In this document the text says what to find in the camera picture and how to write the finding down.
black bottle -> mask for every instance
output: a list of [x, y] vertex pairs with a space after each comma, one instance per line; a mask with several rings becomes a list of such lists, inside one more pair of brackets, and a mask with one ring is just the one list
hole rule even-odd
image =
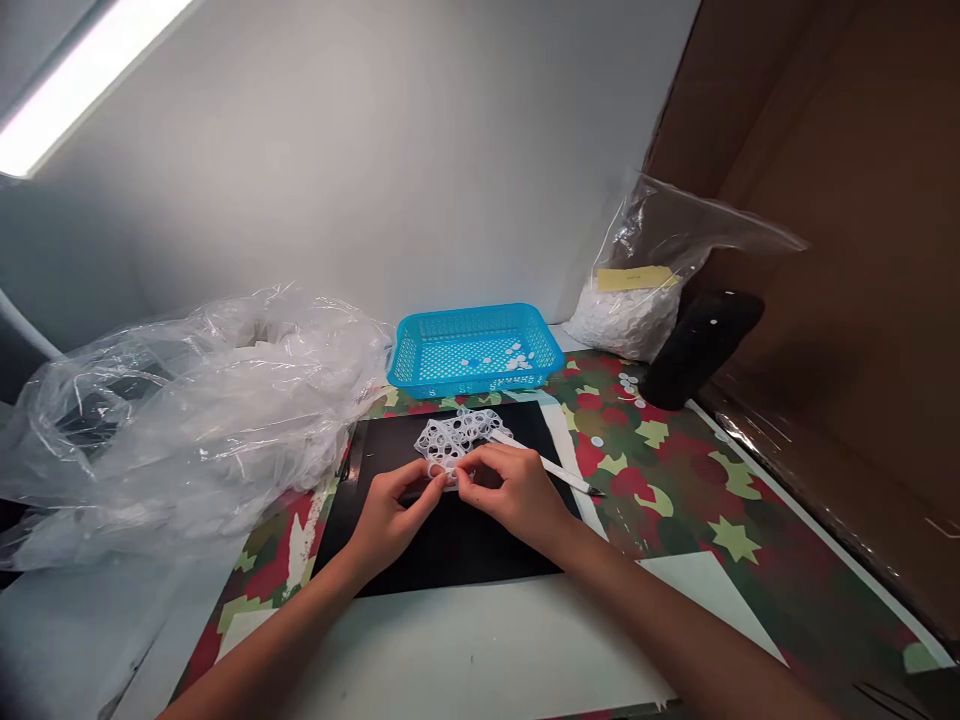
[[698, 295], [640, 381], [640, 395], [662, 410], [682, 408], [733, 355], [763, 309], [763, 300], [749, 293], [712, 290]]

clear plastic bag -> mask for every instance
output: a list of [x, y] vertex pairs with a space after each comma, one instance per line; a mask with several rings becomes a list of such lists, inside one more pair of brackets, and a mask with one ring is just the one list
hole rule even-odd
[[713, 248], [779, 254], [807, 247], [762, 218], [640, 174], [563, 329], [585, 345], [650, 362], [673, 330], [684, 284]]
[[291, 287], [127, 328], [42, 367], [0, 433], [0, 496], [32, 506], [0, 567], [176, 559], [328, 482], [391, 339]]

camouflage tablecloth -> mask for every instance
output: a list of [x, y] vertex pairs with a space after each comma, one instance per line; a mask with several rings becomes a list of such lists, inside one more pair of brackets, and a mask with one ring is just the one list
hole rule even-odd
[[[644, 403], [636, 394], [639, 368], [627, 361], [592, 350], [566, 360], [542, 390], [566, 415], [583, 477], [607, 493], [595, 503], [612, 543], [637, 558], [712, 552], [791, 669], [826, 695], [863, 678], [896, 683], [936, 666], [914, 633], [695, 411]], [[490, 393], [419, 401], [393, 389], [369, 416], [523, 399]], [[279, 607], [309, 580], [332, 501], [333, 491], [288, 499], [254, 530], [174, 697], [213, 665], [236, 613]]]

brown cardboard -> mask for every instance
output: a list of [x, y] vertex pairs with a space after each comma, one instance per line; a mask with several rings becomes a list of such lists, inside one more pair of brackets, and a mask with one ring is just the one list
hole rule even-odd
[[812, 244], [783, 260], [716, 253], [689, 289], [763, 297], [727, 375], [811, 428], [801, 454], [857, 460], [807, 492], [889, 553], [955, 640], [956, 567], [931, 558], [960, 544], [934, 528], [960, 524], [958, 37], [950, 0], [704, 0], [646, 166]]

hand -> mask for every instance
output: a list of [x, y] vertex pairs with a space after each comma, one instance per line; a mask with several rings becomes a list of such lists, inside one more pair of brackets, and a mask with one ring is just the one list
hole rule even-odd
[[[400, 496], [417, 481], [426, 483], [426, 489], [413, 505], [404, 509]], [[367, 581], [403, 554], [440, 502], [446, 483], [446, 473], [433, 479], [427, 477], [427, 462], [423, 459], [373, 478], [360, 520], [342, 551], [357, 563]]]
[[[502, 479], [497, 488], [479, 484], [485, 468]], [[488, 443], [457, 464], [460, 499], [490, 515], [515, 537], [551, 557], [576, 529], [560, 494], [550, 482], [536, 450]], [[476, 478], [469, 473], [476, 471]]]

